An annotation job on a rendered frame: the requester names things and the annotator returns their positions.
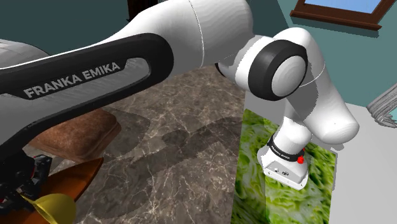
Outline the yellow cone-shaped object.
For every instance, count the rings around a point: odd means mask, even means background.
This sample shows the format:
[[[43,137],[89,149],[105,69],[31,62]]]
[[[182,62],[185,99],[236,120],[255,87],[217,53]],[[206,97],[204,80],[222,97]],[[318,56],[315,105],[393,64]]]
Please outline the yellow cone-shaped object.
[[[76,217],[74,199],[62,193],[51,193],[31,200],[22,196],[49,224],[73,224]]]

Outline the orange bowl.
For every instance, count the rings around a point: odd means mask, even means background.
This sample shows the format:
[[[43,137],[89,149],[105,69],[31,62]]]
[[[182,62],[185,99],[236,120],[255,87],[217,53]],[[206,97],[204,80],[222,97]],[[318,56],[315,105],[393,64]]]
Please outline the orange bowl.
[[[51,193],[62,193],[74,199],[80,198],[88,188],[103,163],[103,158],[83,162],[52,174],[41,185],[39,198]],[[0,224],[49,224],[36,210],[21,209],[0,215]]]

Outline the brown rounded loaf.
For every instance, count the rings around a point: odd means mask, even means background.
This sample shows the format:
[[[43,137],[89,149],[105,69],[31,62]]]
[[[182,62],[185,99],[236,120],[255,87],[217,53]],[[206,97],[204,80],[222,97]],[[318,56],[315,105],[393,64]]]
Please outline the brown rounded loaf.
[[[29,144],[81,163],[98,158],[121,129],[115,115],[96,109],[47,129]]]

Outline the green patterned robot stand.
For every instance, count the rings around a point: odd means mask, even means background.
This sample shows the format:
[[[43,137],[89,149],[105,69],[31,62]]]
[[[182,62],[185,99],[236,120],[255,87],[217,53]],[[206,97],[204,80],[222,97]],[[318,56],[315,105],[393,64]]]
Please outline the green patterned robot stand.
[[[305,147],[309,179],[295,190],[262,173],[256,158],[278,128],[245,109],[230,224],[329,224],[336,155],[316,144]]]

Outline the brown framed window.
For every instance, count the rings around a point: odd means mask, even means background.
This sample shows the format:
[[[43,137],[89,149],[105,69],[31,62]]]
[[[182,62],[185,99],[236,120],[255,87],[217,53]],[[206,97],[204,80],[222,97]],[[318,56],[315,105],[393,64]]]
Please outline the brown framed window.
[[[365,13],[309,4],[305,3],[305,0],[298,0],[289,15],[296,18],[378,31],[382,27],[379,22],[396,1],[380,0],[380,3],[376,5],[371,13]]]

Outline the grey striped bundle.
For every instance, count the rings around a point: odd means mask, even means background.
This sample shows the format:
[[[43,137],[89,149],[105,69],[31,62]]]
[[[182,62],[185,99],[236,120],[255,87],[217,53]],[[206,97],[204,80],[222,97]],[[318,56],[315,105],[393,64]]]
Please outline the grey striped bundle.
[[[379,125],[397,128],[397,119],[389,114],[397,108],[397,83],[374,99],[366,108]]]

